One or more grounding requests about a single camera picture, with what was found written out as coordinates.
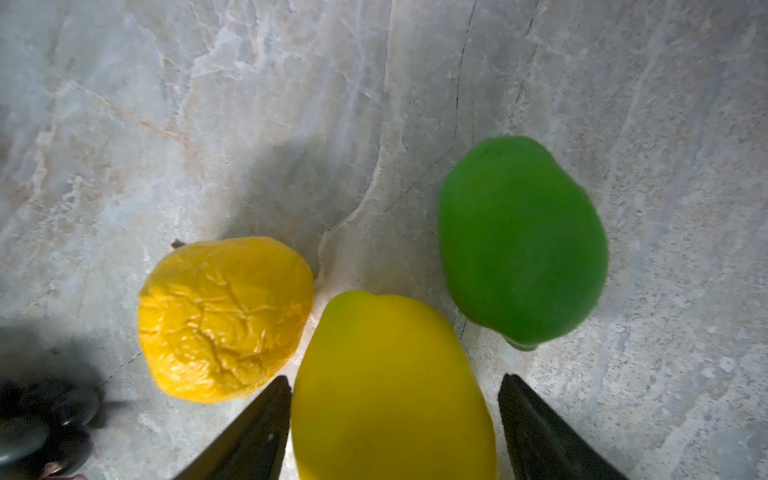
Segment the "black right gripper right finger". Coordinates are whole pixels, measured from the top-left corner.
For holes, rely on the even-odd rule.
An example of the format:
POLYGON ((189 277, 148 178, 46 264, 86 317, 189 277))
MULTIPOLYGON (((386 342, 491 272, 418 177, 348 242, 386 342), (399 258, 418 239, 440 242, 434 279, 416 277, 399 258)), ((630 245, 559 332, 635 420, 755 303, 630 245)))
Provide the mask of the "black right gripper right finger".
POLYGON ((497 400, 517 479, 626 479, 520 376, 503 377, 497 400))

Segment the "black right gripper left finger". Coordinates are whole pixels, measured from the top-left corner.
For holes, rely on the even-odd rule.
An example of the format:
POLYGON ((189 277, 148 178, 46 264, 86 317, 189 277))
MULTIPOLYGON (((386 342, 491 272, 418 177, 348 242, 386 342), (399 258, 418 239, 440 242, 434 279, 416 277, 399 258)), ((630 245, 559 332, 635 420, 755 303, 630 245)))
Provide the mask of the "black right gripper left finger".
POLYGON ((177 477, 277 479, 290 431, 292 390, 276 377, 177 477))

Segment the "large yellow lemon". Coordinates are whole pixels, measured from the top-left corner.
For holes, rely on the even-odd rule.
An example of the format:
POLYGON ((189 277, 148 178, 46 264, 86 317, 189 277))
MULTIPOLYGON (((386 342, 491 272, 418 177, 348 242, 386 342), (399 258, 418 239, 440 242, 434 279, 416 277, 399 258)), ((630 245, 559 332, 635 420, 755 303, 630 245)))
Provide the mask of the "large yellow lemon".
POLYGON ((496 436, 451 324, 408 297, 348 291, 302 359, 291 435, 303 479, 494 479, 496 436))

